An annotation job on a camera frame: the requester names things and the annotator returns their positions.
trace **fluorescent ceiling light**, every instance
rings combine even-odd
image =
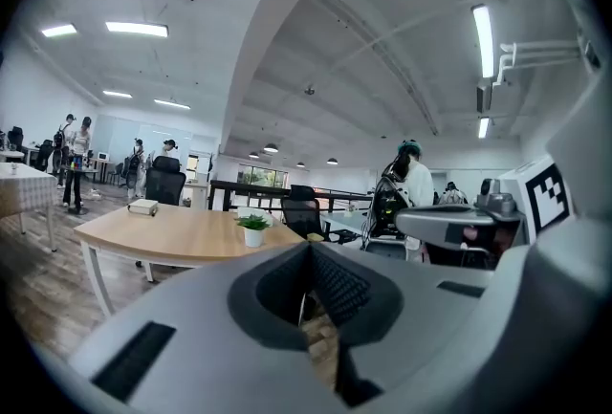
[[[158,104],[166,104],[168,106],[175,106],[176,108],[184,108],[186,110],[190,110],[191,108],[186,104],[173,103],[172,101],[163,101],[161,99],[153,99]]]
[[[471,11],[474,14],[476,28],[478,29],[480,57],[482,58],[482,77],[493,77],[493,33],[491,28],[491,17],[489,16],[489,8],[487,8],[485,5],[480,5],[472,8]]]
[[[115,91],[102,91],[107,97],[132,98],[132,95],[127,93],[117,93]]]
[[[489,129],[489,119],[480,119],[480,130],[478,131],[478,139],[484,139],[487,137],[487,130]]]
[[[168,36],[166,25],[147,25],[145,23],[118,23],[107,21],[106,28],[109,32],[141,33],[143,35]]]
[[[69,35],[71,33],[76,33],[77,29],[73,25],[62,25],[61,27],[53,27],[48,28],[47,30],[43,30],[42,34],[46,37],[51,36],[60,36],[60,35]]]

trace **green leaves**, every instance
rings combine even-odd
[[[237,218],[236,223],[240,227],[252,230],[263,230],[270,226],[265,218],[253,214],[249,215],[248,217]]]

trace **railing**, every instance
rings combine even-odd
[[[223,211],[230,211],[236,209],[238,205],[231,203],[231,193],[235,192],[236,196],[246,196],[247,204],[246,207],[251,207],[251,200],[257,201],[257,206],[254,208],[264,208],[269,211],[282,211],[281,207],[274,207],[273,200],[279,200],[286,196],[289,196],[290,189],[285,188],[274,188],[270,186],[258,186],[258,185],[246,185],[244,183],[232,183],[229,181],[212,180],[208,185],[208,209],[212,210],[214,204],[215,191],[217,189],[223,189]],[[324,190],[316,191],[315,198],[318,200],[327,201],[327,208],[321,210],[327,210],[328,212],[334,211],[334,204],[339,202],[348,202],[351,205],[352,202],[367,202],[367,207],[360,207],[360,210],[368,210],[372,197],[359,193],[348,193],[343,191]],[[267,205],[262,205],[262,201],[267,201]]]

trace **black pants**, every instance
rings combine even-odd
[[[66,188],[64,189],[64,203],[70,204],[70,186],[73,185],[73,180],[75,181],[75,208],[80,210],[80,176],[82,173],[76,171],[68,171],[68,176],[66,176]]]
[[[62,147],[61,150],[54,151],[54,176],[59,173],[59,180],[57,183],[62,185],[64,183],[64,170],[61,168],[63,165],[68,165],[68,153],[70,149],[68,145]]]

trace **checkered tablecloth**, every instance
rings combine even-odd
[[[25,164],[0,163],[0,218],[55,205],[57,180]]]

